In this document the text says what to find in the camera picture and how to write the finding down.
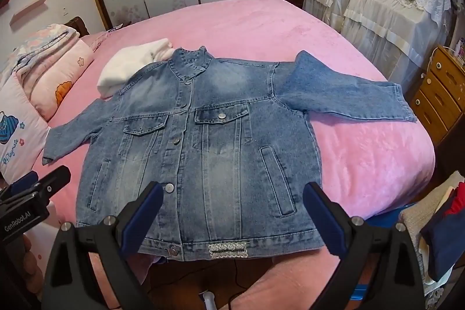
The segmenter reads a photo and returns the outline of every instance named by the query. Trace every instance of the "blue cartoon print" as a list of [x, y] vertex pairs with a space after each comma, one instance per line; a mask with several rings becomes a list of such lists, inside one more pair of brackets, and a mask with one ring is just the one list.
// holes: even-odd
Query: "blue cartoon print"
[[15, 116], [7, 116], [3, 111], [0, 112], [0, 144], [5, 145], [18, 126], [19, 120]]

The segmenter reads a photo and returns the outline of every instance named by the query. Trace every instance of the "wall shelf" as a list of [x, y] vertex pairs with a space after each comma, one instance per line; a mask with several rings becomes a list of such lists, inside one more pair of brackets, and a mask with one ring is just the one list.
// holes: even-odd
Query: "wall shelf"
[[23, 16], [27, 15], [29, 12], [32, 10], [35, 10], [38, 8], [40, 5], [44, 4], [46, 0], [36, 0], [32, 3], [29, 3], [27, 6], [23, 7], [21, 10], [18, 12], [15, 12], [13, 16], [11, 17], [10, 20], [10, 26], [16, 23], [20, 18]]

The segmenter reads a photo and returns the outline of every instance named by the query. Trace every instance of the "drawer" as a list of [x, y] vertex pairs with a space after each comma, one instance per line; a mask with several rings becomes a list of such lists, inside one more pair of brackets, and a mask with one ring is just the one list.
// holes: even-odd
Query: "drawer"
[[447, 130], [452, 128], [462, 112], [446, 88], [431, 71], [426, 74], [420, 90], [438, 113]]
[[465, 110], [465, 75], [440, 49], [436, 51], [431, 71], [450, 92], [461, 110]]
[[433, 145], [438, 146], [447, 134], [447, 128], [421, 90], [413, 97], [410, 107], [430, 135]]

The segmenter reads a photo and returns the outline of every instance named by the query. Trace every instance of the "wooden bed headboard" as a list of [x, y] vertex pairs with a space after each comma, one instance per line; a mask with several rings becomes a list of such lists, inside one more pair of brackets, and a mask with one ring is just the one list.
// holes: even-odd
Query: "wooden bed headboard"
[[68, 21], [68, 23], [65, 23], [65, 25], [74, 28], [76, 31], [78, 31], [79, 37], [87, 36], [89, 34], [89, 31], [87, 30], [84, 21], [79, 16], [76, 16], [74, 19], [71, 19], [70, 21]]

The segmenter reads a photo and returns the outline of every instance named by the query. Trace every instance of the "cable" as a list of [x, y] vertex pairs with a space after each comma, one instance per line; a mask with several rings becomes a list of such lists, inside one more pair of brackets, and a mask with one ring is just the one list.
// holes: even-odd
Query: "cable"
[[151, 291], [155, 290], [155, 289], [158, 289], [158, 288], [161, 288], [162, 286], [167, 286], [167, 285], [172, 285], [172, 284], [176, 284], [178, 281], [181, 281], [183, 278], [186, 278], [187, 276], [190, 276], [194, 273], [198, 273], [198, 272], [202, 272], [204, 270], [207, 270], [211, 267], [214, 267], [215, 265], [218, 265], [220, 263], [220, 261], [218, 261], [217, 263], [215, 264], [212, 264], [212, 265], [209, 265], [207, 267], [204, 267], [204, 268], [200, 268], [198, 270], [193, 270], [192, 272], [189, 272], [189, 273], [186, 273], [184, 276], [181, 276], [180, 278], [177, 278], [176, 280], [174, 281], [171, 281], [169, 283], [164, 283], [164, 284], [160, 284], [160, 285], [157, 285], [157, 286], [154, 286], [153, 288], [150, 288], [150, 290], [147, 292], [147, 294], [150, 294]]
[[242, 288], [242, 289], [247, 290], [248, 288], [246, 288], [245, 286], [240, 285], [240, 284], [237, 282], [237, 276], [238, 276], [238, 274], [239, 274], [239, 270], [238, 270], [238, 268], [237, 268], [236, 259], [234, 259], [234, 267], [236, 267], [236, 275], [235, 275], [235, 277], [234, 277], [234, 281], [236, 282], [236, 285], [239, 286], [239, 287]]
[[234, 266], [236, 267], [236, 274], [234, 276], [234, 281], [236, 282], [236, 285], [239, 286], [240, 288], [244, 289], [243, 291], [240, 291], [239, 293], [236, 293], [236, 294], [233, 294], [231, 295], [231, 297], [229, 297], [229, 300], [228, 300], [228, 309], [231, 310], [231, 302], [239, 297], [241, 294], [245, 293], [247, 291], [248, 288], [246, 288], [245, 286], [242, 286], [238, 283], [237, 281], [237, 276], [238, 276], [238, 273], [239, 273], [239, 270], [237, 268], [237, 262], [236, 262], [236, 259], [234, 259]]
[[[444, 49], [449, 49], [450, 51], [454, 51], [454, 49], [448, 47], [448, 46], [443, 46]], [[428, 70], [430, 69], [430, 65], [432, 64], [433, 62], [433, 57], [434, 57], [434, 53], [436, 52], [436, 50], [438, 50], [438, 48], [435, 48], [433, 53], [431, 54], [431, 57], [430, 57], [430, 60], [428, 62], [428, 67], [426, 68], [426, 72], [428, 72]]]
[[[153, 288], [150, 288], [150, 290], [147, 292], [147, 294], [150, 294], [151, 291], [153, 291], [153, 290], [155, 290], [155, 289], [158, 289], [158, 288], [161, 288], [162, 286], [175, 284], [175, 283], [181, 281], [183, 278], [186, 278], [186, 277], [189, 276], [189, 275], [192, 275], [192, 274], [198, 273], [198, 272], [202, 272], [202, 271], [207, 270], [207, 269], [209, 269], [209, 268], [211, 268], [211, 267], [214, 267], [215, 265], [218, 265], [218, 264], [220, 264], [220, 263], [221, 263], [221, 262], [218, 261], [217, 263], [212, 264], [212, 265], [209, 265], [208, 267], [200, 268], [200, 269], [198, 269], [198, 270], [194, 270], [194, 271], [192, 271], [192, 272], [189, 272], [189, 273], [185, 274], [184, 276], [181, 276], [180, 278], [178, 278], [178, 279], [176, 279], [176, 280], [174, 280], [174, 281], [171, 281], [171, 282], [169, 282], [169, 283], [164, 283], [164, 284], [160, 284], [160, 285], [154, 286]], [[235, 281], [235, 283], [236, 283], [237, 286], [239, 286], [240, 288], [242, 288], [242, 289], [244, 289], [244, 290], [241, 291], [241, 292], [239, 292], [239, 293], [233, 294], [233, 295], [231, 295], [231, 297], [229, 297], [229, 300], [228, 300], [228, 308], [229, 308], [229, 310], [231, 310], [231, 302], [233, 301], [233, 299], [235, 299], [236, 297], [239, 297], [242, 293], [245, 293], [245, 292], [247, 291], [247, 289], [248, 289], [248, 288], [246, 288], [245, 286], [240, 285], [239, 282], [238, 282], [239, 270], [238, 270], [238, 268], [237, 268], [236, 259], [234, 259], [234, 267], [235, 267], [235, 269], [236, 269], [236, 272], [235, 272], [235, 274], [234, 274], [234, 281]]]

